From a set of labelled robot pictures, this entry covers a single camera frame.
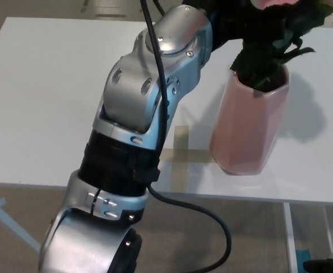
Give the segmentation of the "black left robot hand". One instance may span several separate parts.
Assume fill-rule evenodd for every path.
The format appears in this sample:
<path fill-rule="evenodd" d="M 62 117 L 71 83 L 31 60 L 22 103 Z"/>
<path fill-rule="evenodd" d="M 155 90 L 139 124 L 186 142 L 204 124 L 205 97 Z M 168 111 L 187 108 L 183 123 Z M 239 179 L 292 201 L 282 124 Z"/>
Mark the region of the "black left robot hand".
<path fill-rule="evenodd" d="M 280 7 L 259 10 L 250 1 L 183 1 L 203 10 L 213 28 L 213 50 L 230 40 L 272 43 L 284 37 L 286 15 Z"/>

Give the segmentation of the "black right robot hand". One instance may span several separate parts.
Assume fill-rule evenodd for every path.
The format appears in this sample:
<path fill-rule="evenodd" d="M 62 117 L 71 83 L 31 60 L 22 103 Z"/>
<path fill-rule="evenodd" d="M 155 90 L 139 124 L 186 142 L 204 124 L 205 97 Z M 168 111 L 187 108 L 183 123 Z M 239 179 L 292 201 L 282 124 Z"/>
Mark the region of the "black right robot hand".
<path fill-rule="evenodd" d="M 309 273 L 333 273 L 333 259 L 317 259 L 303 262 L 303 269 Z"/>

